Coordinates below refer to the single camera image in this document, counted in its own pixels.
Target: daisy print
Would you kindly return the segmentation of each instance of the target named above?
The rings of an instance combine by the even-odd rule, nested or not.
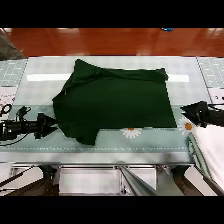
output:
[[[135,138],[141,134],[141,128],[125,128],[121,130],[126,138]]]
[[[182,135],[188,136],[192,132],[192,129],[195,127],[195,125],[187,118],[182,117],[179,119],[177,127],[178,130],[182,132]]]

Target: white cloth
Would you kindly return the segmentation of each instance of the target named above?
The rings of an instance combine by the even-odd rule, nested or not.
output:
[[[195,127],[194,138],[206,161],[212,179],[224,190],[224,127]]]

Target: dark green cloth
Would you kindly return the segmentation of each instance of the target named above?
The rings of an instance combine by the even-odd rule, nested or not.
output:
[[[53,98],[55,117],[65,136],[87,145],[95,145],[99,129],[175,128],[167,79],[164,68],[105,69],[78,59]]]

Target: brown wooden surface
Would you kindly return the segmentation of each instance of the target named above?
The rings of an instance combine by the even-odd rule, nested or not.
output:
[[[11,42],[29,56],[224,56],[224,28],[12,28]]]

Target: folded garment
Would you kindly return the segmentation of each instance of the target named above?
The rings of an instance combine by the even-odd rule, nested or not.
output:
[[[224,190],[224,128],[215,125],[195,127],[192,134],[190,140],[201,168]]]
[[[53,98],[67,137],[95,145],[100,129],[176,128],[164,68],[106,69],[76,60],[74,72]]]

